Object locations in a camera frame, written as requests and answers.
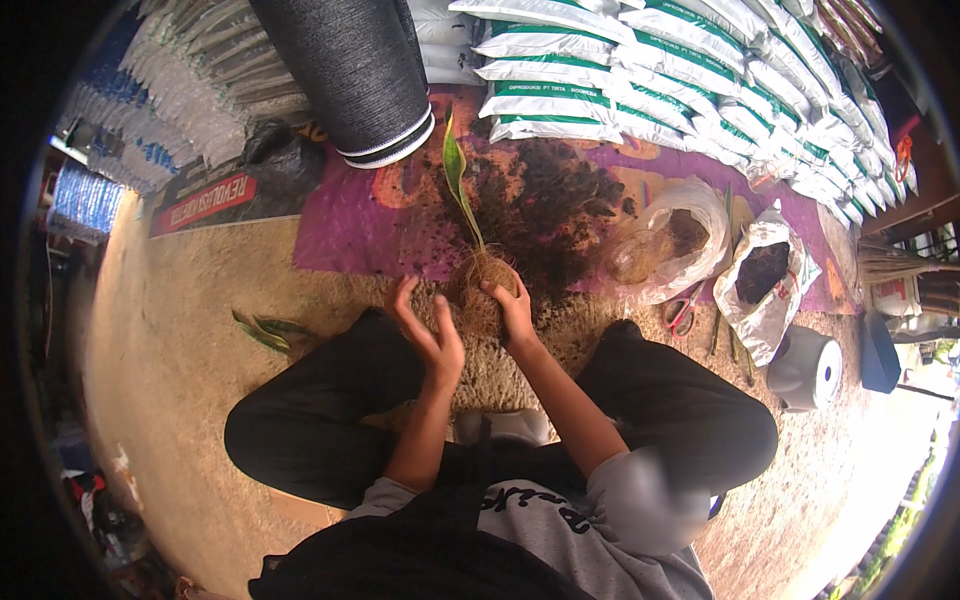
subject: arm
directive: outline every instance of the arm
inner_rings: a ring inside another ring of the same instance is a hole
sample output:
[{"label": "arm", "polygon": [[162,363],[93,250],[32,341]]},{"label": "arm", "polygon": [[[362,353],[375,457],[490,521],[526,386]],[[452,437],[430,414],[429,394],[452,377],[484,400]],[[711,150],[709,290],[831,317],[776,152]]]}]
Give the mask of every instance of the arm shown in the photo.
[{"label": "arm", "polygon": [[603,411],[540,342],[530,318],[530,295],[516,272],[514,278],[519,298],[486,281],[481,288],[503,306],[504,324],[510,336],[505,348],[530,382],[573,462],[589,478],[611,456],[627,452],[627,445]]},{"label": "arm", "polygon": [[417,404],[383,474],[416,492],[423,492],[433,487],[440,470],[450,401],[464,369],[464,345],[443,296],[434,298],[439,333],[432,333],[414,315],[410,294],[418,281],[415,276],[404,276],[388,296],[388,313],[417,349],[427,373]]}]

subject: rolled shade net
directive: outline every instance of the rolled shade net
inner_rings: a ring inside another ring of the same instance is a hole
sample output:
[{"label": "rolled shade net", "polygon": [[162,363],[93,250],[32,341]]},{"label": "rolled shade net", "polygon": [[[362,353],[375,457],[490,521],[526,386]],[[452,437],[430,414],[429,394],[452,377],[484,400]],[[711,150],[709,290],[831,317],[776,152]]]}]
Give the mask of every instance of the rolled shade net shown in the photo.
[{"label": "rolled shade net", "polygon": [[88,244],[107,241],[123,190],[122,185],[68,158],[57,175],[54,203],[47,211],[47,230]]},{"label": "rolled shade net", "polygon": [[434,119],[405,0],[252,0],[263,29],[347,164],[375,169]]}]

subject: red banner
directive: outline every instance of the red banner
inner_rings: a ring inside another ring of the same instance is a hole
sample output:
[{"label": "red banner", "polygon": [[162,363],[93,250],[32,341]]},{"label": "red banner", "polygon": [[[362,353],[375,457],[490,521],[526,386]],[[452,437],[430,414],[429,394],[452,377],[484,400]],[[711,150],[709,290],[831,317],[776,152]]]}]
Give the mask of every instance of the red banner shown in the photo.
[{"label": "red banner", "polygon": [[256,180],[249,175],[228,177],[164,211],[155,221],[154,235],[171,233],[219,210],[252,200],[255,193]]}]

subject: beige carpet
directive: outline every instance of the beige carpet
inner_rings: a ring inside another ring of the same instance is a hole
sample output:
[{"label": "beige carpet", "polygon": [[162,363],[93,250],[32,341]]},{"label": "beige carpet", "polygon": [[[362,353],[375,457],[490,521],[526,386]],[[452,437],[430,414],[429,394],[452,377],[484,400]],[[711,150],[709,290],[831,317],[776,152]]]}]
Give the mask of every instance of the beige carpet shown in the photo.
[{"label": "beige carpet", "polygon": [[[224,451],[230,408],[286,364],[241,333],[230,309],[293,319],[330,336],[382,302],[387,281],[294,270],[297,219],[148,240],[149,224],[135,214],[129,196],[88,329],[84,385],[96,451],[108,465],[122,445],[141,513],[172,565],[239,600],[264,554],[286,552],[314,528],[280,516],[267,489],[236,470]],[[426,299],[417,293],[418,312]],[[654,309],[593,297],[546,315],[542,335],[577,372],[603,328],[624,316],[649,339],[666,341]],[[696,329],[678,348],[742,387],[726,337],[718,355],[708,355],[713,318],[712,308],[701,308]],[[859,388],[853,318],[801,314],[796,323],[840,340],[848,364],[842,395],[829,410],[785,416],[757,375],[751,392],[777,416],[780,450],[767,473],[730,494],[696,544],[724,600],[808,600],[859,561],[925,453],[929,409]],[[468,341],[455,410],[470,406],[538,406],[493,341]],[[111,485],[126,483],[112,474]]]}]

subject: scissors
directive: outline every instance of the scissors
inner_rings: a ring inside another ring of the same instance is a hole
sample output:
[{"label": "scissors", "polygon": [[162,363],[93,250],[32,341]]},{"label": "scissors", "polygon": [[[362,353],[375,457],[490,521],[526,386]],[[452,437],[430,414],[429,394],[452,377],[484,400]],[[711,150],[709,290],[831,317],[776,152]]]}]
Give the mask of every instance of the scissors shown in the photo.
[{"label": "scissors", "polygon": [[690,298],[669,300],[663,304],[663,326],[670,330],[674,339],[685,338],[686,334],[693,329],[693,323],[697,319],[694,302],[700,296],[700,292],[703,291],[705,285],[707,285],[706,279],[700,282],[697,289],[693,290],[693,295]]}]

